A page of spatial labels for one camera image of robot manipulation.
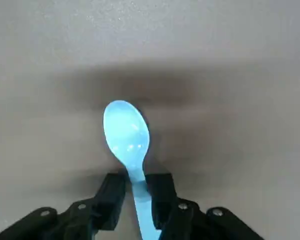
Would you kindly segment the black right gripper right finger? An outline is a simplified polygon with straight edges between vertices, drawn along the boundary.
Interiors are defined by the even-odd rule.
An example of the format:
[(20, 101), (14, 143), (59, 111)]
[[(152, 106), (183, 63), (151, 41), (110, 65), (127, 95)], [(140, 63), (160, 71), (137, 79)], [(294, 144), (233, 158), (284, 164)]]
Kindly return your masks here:
[(170, 173), (145, 177), (151, 195), (152, 219), (161, 240), (260, 240), (262, 237), (229, 209), (216, 206), (206, 212), (191, 200), (177, 196)]

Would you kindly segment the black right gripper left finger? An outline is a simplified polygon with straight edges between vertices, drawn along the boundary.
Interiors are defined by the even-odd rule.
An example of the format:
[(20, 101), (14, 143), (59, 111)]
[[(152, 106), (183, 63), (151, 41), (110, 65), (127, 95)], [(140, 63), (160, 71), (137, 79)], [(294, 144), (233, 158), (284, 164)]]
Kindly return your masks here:
[(96, 195), (76, 201), (58, 213), (40, 207), (0, 232), (0, 240), (93, 240), (99, 231), (113, 231), (119, 221), (126, 179), (108, 173)]

